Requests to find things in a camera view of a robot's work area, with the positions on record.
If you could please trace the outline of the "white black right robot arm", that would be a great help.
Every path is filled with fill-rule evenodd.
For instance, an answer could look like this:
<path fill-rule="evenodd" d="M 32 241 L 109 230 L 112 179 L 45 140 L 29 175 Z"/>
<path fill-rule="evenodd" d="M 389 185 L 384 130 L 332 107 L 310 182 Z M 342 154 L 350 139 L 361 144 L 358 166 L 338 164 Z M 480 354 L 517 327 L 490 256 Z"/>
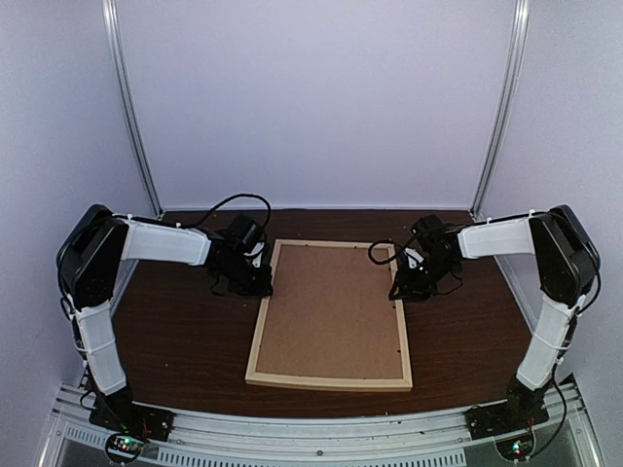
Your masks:
<path fill-rule="evenodd" d="M 397 271 L 388 297 L 427 301 L 440 295 L 439 282 L 457 276 L 463 262 L 512 255 L 534 257 L 542 293 L 527 353 L 499 408 L 499 421 L 516 430 L 535 415 L 535 399 L 553 384 L 577 321 L 600 290 L 600 255 L 573 210 L 562 204 L 465 226 L 422 217 L 391 258 Z"/>

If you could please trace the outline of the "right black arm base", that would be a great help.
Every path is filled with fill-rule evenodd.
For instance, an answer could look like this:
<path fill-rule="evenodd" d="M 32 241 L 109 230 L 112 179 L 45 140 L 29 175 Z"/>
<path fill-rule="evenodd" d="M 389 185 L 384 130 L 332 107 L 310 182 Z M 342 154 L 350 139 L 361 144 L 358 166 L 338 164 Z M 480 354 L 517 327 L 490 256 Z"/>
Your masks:
<path fill-rule="evenodd" d="M 531 390 L 516 377 L 511 378 L 504 401 L 488 406 L 473 406 L 464 413 L 471 439 L 496 437 L 548 421 L 544 396 L 551 385 L 552 379 L 549 379 L 543 386 Z"/>

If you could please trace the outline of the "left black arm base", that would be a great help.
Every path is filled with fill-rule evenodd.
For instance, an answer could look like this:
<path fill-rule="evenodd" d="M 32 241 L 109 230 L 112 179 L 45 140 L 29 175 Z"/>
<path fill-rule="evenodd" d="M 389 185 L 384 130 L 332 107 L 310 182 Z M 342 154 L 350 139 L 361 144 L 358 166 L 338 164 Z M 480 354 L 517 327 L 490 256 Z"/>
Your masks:
<path fill-rule="evenodd" d="M 160 442 L 169 439 L 173 412 L 134 403 L 131 390 L 127 387 L 111 395 L 95 394 L 90 424 L 135 438 Z"/>

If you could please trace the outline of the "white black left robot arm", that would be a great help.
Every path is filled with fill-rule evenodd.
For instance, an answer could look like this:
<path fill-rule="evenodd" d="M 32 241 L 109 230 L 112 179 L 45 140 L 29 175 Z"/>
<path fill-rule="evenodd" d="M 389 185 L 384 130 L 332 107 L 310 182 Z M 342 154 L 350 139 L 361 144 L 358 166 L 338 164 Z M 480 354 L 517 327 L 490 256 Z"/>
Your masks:
<path fill-rule="evenodd" d="M 214 279 L 225 279 L 228 292 L 265 298 L 273 293 L 272 268 L 264 261 L 268 248 L 265 225 L 243 214 L 211 232 L 199 225 L 115 214 L 102 204 L 87 210 L 57 253 L 57 283 L 101 413 L 118 431 L 129 432 L 140 421 L 112 324 L 121 263 L 203 267 Z"/>

